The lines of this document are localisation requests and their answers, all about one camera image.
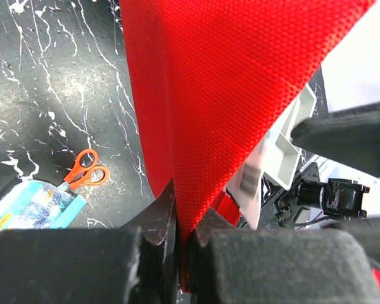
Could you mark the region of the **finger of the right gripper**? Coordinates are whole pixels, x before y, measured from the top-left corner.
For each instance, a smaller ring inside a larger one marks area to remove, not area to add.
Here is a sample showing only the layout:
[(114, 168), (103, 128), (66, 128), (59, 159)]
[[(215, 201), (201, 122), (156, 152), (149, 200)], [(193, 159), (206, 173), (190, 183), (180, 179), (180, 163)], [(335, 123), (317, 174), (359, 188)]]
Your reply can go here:
[(380, 177), (380, 102), (308, 118), (291, 136), (297, 147)]
[(364, 249), (370, 264), (380, 271), (380, 217), (334, 222), (332, 228), (351, 234)]

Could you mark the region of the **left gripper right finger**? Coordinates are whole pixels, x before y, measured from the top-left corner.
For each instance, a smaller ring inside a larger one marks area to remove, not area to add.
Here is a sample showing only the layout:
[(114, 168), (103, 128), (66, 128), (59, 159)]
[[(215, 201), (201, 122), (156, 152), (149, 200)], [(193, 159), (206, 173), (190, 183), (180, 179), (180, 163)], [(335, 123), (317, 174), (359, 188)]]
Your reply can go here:
[(189, 243), (195, 303), (380, 303), (374, 267), (349, 233), (236, 229), (209, 210)]

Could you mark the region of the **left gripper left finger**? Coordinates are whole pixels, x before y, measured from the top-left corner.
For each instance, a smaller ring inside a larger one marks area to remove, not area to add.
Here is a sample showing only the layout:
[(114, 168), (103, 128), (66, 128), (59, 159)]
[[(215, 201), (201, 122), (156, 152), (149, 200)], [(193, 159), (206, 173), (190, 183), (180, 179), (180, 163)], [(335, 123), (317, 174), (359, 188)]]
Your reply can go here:
[(169, 182), (119, 228), (0, 232), (0, 303), (175, 303), (176, 205)]

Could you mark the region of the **red first aid pouch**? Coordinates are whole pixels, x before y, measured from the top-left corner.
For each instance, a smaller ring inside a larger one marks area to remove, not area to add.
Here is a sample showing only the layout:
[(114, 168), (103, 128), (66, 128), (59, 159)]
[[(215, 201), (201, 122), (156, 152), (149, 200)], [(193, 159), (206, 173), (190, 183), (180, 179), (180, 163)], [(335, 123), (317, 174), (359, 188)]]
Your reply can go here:
[(172, 181), (180, 241), (372, 1), (121, 1), (154, 194)]

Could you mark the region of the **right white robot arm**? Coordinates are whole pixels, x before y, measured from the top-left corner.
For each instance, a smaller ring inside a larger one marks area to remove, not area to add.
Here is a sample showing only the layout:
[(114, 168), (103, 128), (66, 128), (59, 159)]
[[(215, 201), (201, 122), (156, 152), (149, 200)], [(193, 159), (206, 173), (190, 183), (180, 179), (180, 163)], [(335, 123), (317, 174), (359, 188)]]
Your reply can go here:
[[(307, 118), (291, 137), (299, 148), (380, 178), (380, 102)], [(318, 174), (319, 166), (310, 164), (294, 175), (290, 190), (270, 195), (261, 226), (291, 227), (302, 208), (320, 208), (327, 226), (352, 234), (380, 271), (380, 219), (369, 220), (362, 208), (372, 188), (347, 177), (322, 182)]]

